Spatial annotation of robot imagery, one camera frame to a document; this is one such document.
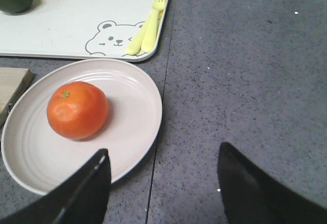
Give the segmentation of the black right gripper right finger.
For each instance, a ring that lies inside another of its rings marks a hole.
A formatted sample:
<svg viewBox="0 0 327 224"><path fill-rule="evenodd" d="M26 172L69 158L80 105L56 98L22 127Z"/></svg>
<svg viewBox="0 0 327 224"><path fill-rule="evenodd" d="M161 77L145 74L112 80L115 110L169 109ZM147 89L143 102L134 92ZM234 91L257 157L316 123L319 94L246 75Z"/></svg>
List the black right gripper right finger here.
<svg viewBox="0 0 327 224"><path fill-rule="evenodd" d="M326 223L326 209L279 183L232 144L219 148L218 180L229 223Z"/></svg>

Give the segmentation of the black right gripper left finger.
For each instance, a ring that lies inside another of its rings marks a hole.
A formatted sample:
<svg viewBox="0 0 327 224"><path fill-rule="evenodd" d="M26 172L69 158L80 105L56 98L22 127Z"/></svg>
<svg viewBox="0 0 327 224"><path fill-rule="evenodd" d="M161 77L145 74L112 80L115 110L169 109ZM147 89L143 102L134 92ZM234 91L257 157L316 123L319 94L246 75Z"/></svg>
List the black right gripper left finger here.
<svg viewBox="0 0 327 224"><path fill-rule="evenodd" d="M1 223L102 223L110 186L110 160L103 148L54 190Z"/></svg>

